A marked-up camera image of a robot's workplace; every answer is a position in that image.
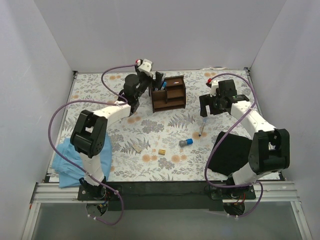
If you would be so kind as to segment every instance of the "black cloth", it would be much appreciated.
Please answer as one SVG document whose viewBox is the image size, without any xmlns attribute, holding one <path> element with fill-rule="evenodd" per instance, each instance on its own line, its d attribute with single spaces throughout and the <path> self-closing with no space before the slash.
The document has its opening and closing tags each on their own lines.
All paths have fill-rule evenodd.
<svg viewBox="0 0 320 240">
<path fill-rule="evenodd" d="M 225 132 L 219 133 L 214 146 L 223 135 Z M 213 154 L 208 168 L 226 176 L 238 171 L 248 162 L 251 143 L 244 136 L 228 134 Z"/>
</svg>

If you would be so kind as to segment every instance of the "gray floor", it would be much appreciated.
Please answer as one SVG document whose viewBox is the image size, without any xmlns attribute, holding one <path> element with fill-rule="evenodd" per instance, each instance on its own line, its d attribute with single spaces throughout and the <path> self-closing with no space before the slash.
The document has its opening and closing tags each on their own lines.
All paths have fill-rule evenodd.
<svg viewBox="0 0 320 240">
<path fill-rule="evenodd" d="M 246 203 L 251 208 L 254 203 Z M 119 212 L 107 212 L 115 220 Z M 34 240 L 299 240 L 290 202 L 261 202 L 249 216 L 227 218 L 205 210 L 128 210 L 116 226 L 87 218 L 85 204 L 42 204 Z"/>
</svg>

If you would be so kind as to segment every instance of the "light blue towel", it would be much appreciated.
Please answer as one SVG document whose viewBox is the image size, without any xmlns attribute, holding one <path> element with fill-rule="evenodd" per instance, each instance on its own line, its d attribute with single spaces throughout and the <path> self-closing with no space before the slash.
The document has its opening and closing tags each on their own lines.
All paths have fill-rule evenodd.
<svg viewBox="0 0 320 240">
<path fill-rule="evenodd" d="M 70 143 L 70 138 L 65 138 L 63 143 L 57 146 L 57 149 L 70 161 L 78 164 L 82 168 L 84 167 L 79 153 Z M 102 171 L 106 180 L 108 180 L 112 163 L 112 145 L 108 134 L 105 135 L 104 146 L 100 152 L 100 161 Z M 64 160 L 58 154 L 54 156 L 52 168 L 59 174 L 60 188 L 79 186 L 79 179 L 85 176 L 83 171 Z"/>
</svg>

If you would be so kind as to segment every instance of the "tabletop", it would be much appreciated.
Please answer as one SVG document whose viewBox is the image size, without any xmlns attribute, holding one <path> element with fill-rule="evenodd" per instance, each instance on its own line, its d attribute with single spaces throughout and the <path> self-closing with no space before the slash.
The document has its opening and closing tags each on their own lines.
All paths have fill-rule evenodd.
<svg viewBox="0 0 320 240">
<path fill-rule="evenodd" d="M 228 113 L 209 115 L 201 137 L 199 96 L 208 94 L 208 78 L 221 73 L 238 74 L 247 78 L 244 70 L 189 70 L 161 71 L 167 77 L 184 75 L 186 86 L 186 107 L 153 113 L 148 91 L 139 99 L 140 106 L 130 117 L 121 119 L 108 126 L 107 133 L 112 143 L 112 167 L 108 181 L 203 181 L 205 165 L 216 138 L 221 131 L 226 132 L 236 119 Z M 105 75 L 105 83 L 115 92 L 123 89 L 125 77 L 132 72 L 113 72 Z M 221 76 L 218 80 L 234 79 L 238 94 L 246 95 L 253 101 L 250 88 L 234 76 Z M 114 102 L 117 97 L 101 83 L 101 74 L 79 74 L 74 80 L 70 101 L 95 100 Z M 59 142 L 69 138 L 82 110 L 94 111 L 105 108 L 102 104 L 75 103 L 67 108 Z M 239 136 L 250 137 L 242 125 L 232 132 Z M 179 141 L 193 139 L 193 144 L 180 147 Z M 141 149 L 137 153 L 132 145 Z M 158 154 L 159 149 L 165 155 Z M 58 174 L 49 164 L 49 182 L 59 182 Z M 210 180 L 226 180 L 227 176 L 208 170 Z M 263 180 L 279 180 L 279 174 L 271 173 Z"/>
</svg>

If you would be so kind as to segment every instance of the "white wall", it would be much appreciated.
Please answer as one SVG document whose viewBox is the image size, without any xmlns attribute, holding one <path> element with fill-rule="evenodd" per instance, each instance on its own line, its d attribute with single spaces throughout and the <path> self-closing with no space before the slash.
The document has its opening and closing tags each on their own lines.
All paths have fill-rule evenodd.
<svg viewBox="0 0 320 240">
<path fill-rule="evenodd" d="M 16 240 L 46 174 L 49 119 L 67 100 L 72 71 L 33 0 L 0 0 L 0 53 L 0 239 Z"/>
<path fill-rule="evenodd" d="M 35 0 L 72 70 L 250 67 L 285 0 Z"/>
<path fill-rule="evenodd" d="M 294 180 L 314 239 L 320 239 L 320 1 L 287 0 L 251 68 L 265 116 L 290 133 Z"/>
</svg>

